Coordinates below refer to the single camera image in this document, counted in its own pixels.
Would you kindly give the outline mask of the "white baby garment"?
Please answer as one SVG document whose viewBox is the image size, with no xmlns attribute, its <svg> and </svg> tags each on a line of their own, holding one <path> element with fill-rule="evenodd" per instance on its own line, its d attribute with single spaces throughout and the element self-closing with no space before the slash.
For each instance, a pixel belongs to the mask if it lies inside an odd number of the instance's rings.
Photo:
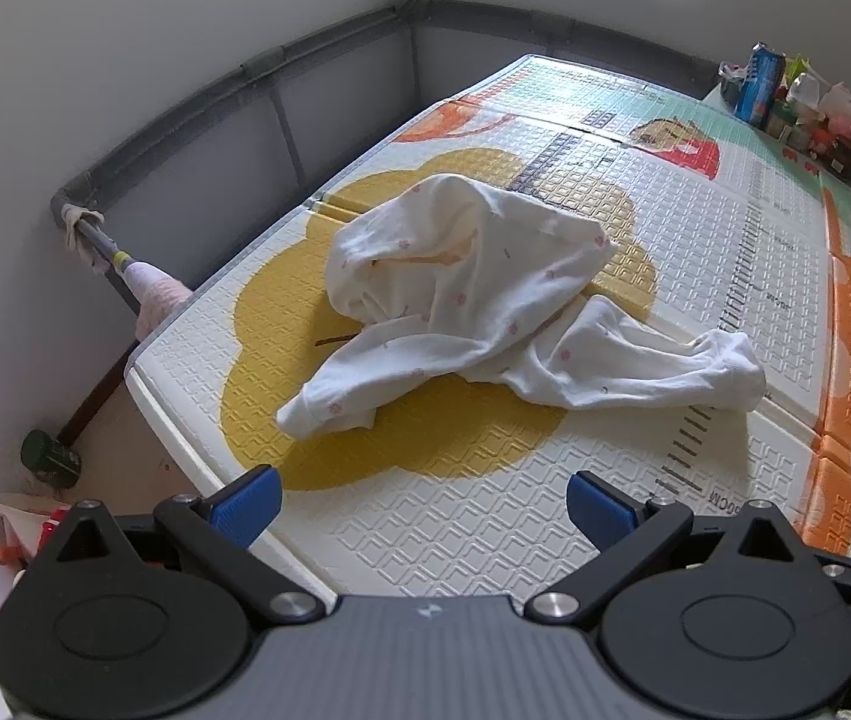
<svg viewBox="0 0 851 720">
<path fill-rule="evenodd" d="M 677 341 L 586 288 L 617 252 L 597 221 L 453 174 L 428 177 L 334 234 L 332 309 L 360 323 L 277 411 L 295 439 L 372 426 L 380 406 L 456 374 L 536 405 L 754 410 L 749 337 Z"/>
</svg>

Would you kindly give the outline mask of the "red white items on floor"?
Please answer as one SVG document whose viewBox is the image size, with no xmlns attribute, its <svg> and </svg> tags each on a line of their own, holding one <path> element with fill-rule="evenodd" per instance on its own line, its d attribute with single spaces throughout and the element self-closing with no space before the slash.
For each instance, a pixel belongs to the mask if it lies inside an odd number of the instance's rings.
<svg viewBox="0 0 851 720">
<path fill-rule="evenodd" d="M 4 543 L 0 566 L 18 566 L 32 561 L 71 505 L 49 497 L 23 493 L 0 493 L 0 521 Z"/>
</svg>

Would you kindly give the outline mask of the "blue drink can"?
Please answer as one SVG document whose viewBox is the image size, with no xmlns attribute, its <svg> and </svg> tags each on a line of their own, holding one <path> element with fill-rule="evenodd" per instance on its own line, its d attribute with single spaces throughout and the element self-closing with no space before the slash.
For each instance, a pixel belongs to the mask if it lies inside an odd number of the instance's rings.
<svg viewBox="0 0 851 720">
<path fill-rule="evenodd" d="M 734 115 L 751 127 L 762 130 L 767 124 L 785 68 L 786 57 L 778 50 L 765 43 L 752 47 Z"/>
</svg>

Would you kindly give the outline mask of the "colourful foam play mat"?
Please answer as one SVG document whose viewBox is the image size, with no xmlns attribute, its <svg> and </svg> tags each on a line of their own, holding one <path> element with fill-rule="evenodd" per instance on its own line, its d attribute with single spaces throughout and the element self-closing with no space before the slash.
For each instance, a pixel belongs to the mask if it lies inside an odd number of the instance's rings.
<svg viewBox="0 0 851 720">
<path fill-rule="evenodd" d="M 632 78 L 528 55 L 443 99 L 155 325 L 126 382 L 242 536 L 327 592 L 528 596 L 591 472 L 851 556 L 851 187 Z"/>
</svg>

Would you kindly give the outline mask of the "pink cloth on rail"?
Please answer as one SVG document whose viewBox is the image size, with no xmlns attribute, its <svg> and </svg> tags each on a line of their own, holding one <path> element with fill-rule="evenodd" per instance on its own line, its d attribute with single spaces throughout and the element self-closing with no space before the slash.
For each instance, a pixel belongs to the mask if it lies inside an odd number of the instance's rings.
<svg viewBox="0 0 851 720">
<path fill-rule="evenodd" d="M 124 266 L 123 280 L 139 302 L 136 338 L 144 341 L 193 295 L 186 284 L 147 262 Z"/>
</svg>

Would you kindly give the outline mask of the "dark green round object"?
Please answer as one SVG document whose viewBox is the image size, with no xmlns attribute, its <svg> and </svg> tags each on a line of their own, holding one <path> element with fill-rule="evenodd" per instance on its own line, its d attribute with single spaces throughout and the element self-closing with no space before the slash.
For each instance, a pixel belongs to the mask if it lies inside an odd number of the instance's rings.
<svg viewBox="0 0 851 720">
<path fill-rule="evenodd" d="M 82 473 L 79 454 L 41 429 L 22 440 L 20 461 L 38 481 L 55 489 L 74 488 Z"/>
</svg>

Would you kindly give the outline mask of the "clutter of bottles and jars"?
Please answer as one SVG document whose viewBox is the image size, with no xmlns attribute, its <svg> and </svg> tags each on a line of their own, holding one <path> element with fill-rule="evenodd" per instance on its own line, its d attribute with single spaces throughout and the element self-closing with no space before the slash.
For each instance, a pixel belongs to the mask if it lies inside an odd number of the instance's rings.
<svg viewBox="0 0 851 720">
<path fill-rule="evenodd" d="M 723 64 L 718 70 L 718 94 L 733 114 L 744 76 L 745 65 Z M 841 83 L 826 82 L 806 57 L 786 57 L 762 132 L 820 158 L 835 176 L 851 182 L 851 91 Z"/>
</svg>

